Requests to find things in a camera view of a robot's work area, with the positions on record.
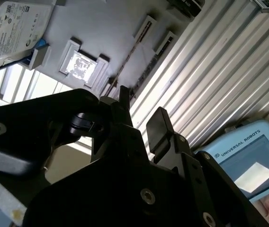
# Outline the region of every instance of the corrugated metal wall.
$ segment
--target corrugated metal wall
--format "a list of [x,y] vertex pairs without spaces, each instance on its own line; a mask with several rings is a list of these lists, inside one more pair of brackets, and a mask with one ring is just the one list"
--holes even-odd
[[231,122],[269,120],[269,14],[248,0],[207,0],[131,108],[145,143],[159,106],[191,147]]

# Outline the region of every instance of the white surface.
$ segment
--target white surface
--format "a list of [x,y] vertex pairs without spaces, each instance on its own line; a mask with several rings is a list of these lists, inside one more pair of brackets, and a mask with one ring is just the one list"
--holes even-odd
[[153,32],[133,54],[119,80],[121,85],[133,86],[154,56],[153,49],[166,29],[172,27],[180,35],[188,24],[168,14],[167,6],[166,0],[110,0],[107,4],[101,0],[67,1],[65,7],[56,7],[53,12],[44,35],[52,48],[51,55],[38,70],[70,87],[83,88],[83,84],[55,70],[61,65],[68,40],[75,37],[82,42],[81,50],[92,57],[107,56],[110,61],[106,76],[114,76],[132,49],[134,36],[146,15],[154,14],[157,24]]
[[268,179],[269,169],[256,162],[236,179],[234,183],[244,191],[252,193]]

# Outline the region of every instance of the ribbed metal panel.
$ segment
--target ribbed metal panel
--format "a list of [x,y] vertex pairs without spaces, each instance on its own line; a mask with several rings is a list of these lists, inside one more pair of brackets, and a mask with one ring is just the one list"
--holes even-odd
[[191,147],[241,119],[269,120],[269,14],[248,0],[207,0],[131,108],[145,143],[159,106]]

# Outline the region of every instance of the white label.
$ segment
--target white label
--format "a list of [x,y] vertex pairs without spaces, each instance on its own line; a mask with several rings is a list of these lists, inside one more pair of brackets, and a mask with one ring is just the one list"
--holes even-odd
[[46,29],[51,6],[6,1],[0,6],[0,59],[30,50]]

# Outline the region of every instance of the barcode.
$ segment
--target barcode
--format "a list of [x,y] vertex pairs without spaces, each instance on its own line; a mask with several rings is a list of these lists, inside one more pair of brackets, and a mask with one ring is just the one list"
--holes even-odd
[[10,13],[10,12],[11,12],[11,6],[7,6],[6,13]]

